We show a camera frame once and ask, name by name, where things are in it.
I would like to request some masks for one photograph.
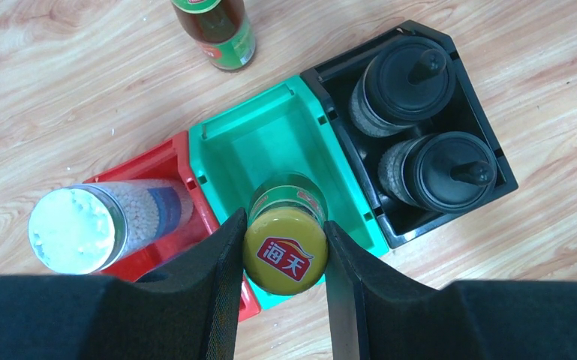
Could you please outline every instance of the haitian logo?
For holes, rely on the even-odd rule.
[[[298,282],[304,278],[314,259],[296,240],[273,237],[264,240],[257,257]]]
[[[204,55],[210,57],[211,59],[217,60],[222,57],[222,51],[220,51],[217,47],[201,42],[197,42],[197,44],[200,45]]]
[[[253,206],[253,208],[251,209],[251,214],[254,214],[262,204],[264,204],[266,201],[268,200],[268,195],[264,195],[263,198],[259,199],[257,201],[257,204],[255,204],[255,206]]]
[[[310,204],[310,206],[312,206],[312,208],[315,210],[317,215],[319,215],[319,216],[322,215],[322,211],[321,211],[321,207],[319,206],[319,203],[309,193],[306,193],[305,191],[299,190],[299,191],[297,191],[297,197],[300,199],[304,199],[308,204]]]

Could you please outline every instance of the black container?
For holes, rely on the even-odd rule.
[[[496,167],[487,144],[450,131],[399,142],[382,156],[377,174],[392,198],[430,212],[462,214],[485,203]]]
[[[368,65],[350,96],[350,119],[389,137],[438,114],[454,94],[452,59],[436,42],[400,36]]]
[[[439,44],[452,60],[456,77],[453,96],[438,114],[393,136],[374,138],[358,130],[350,120],[350,96],[365,69],[397,37],[420,36]],[[409,205],[390,196],[380,185],[378,164],[393,145],[428,134],[462,131],[482,140],[495,156],[496,182],[482,206],[518,188],[518,183],[494,135],[452,39],[414,21],[406,21],[363,45],[304,71],[301,77],[319,98],[344,149],[368,203],[391,248],[396,248],[460,214],[444,214]]]

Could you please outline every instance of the blue label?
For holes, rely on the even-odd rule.
[[[160,222],[158,223],[158,231],[155,233],[155,238],[158,239],[170,234],[178,227],[182,216],[182,204],[173,187],[154,187],[148,189],[148,192],[158,207]]]

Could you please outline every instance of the jar lid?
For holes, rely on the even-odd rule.
[[[28,235],[38,259],[61,274],[96,272],[119,253],[108,205],[82,188],[62,188],[38,202]]]
[[[433,50],[430,60],[441,62],[444,70],[418,83],[411,82],[410,73],[418,69],[427,50]],[[439,113],[452,98],[455,83],[454,65],[443,47],[425,37],[400,36],[370,64],[365,95],[383,120],[413,124]]]
[[[496,169],[494,152],[481,139],[460,131],[442,133],[416,155],[410,184],[417,191],[412,194],[437,212],[465,213],[481,205],[494,189]]]
[[[264,212],[244,236],[244,268],[268,293],[306,291],[319,281],[327,262],[326,235],[313,217],[295,207]]]

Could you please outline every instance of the black lid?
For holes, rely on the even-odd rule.
[[[418,151],[408,174],[417,202],[437,212],[464,213],[484,202],[496,183],[494,152],[472,134],[437,135]]]
[[[441,64],[432,74],[423,74],[422,55]],[[421,75],[410,81],[410,73]],[[420,36],[400,36],[370,64],[365,74],[365,95],[373,111],[387,122],[413,124],[440,112],[452,98],[456,76],[452,59],[438,43]]]

